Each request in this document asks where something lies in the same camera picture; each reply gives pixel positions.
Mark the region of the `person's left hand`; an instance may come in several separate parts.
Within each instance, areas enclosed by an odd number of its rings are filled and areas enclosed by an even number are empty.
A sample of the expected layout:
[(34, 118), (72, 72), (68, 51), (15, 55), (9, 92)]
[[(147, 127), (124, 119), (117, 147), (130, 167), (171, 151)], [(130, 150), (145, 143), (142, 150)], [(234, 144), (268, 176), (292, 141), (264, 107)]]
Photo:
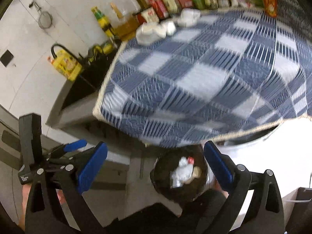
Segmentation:
[[(31, 184), (22, 185), (22, 216), (19, 219), (19, 227), (25, 230), (25, 215), (27, 209), (27, 201), (31, 190)], [(59, 202), (63, 205), (66, 200), (62, 190), (56, 190)]]

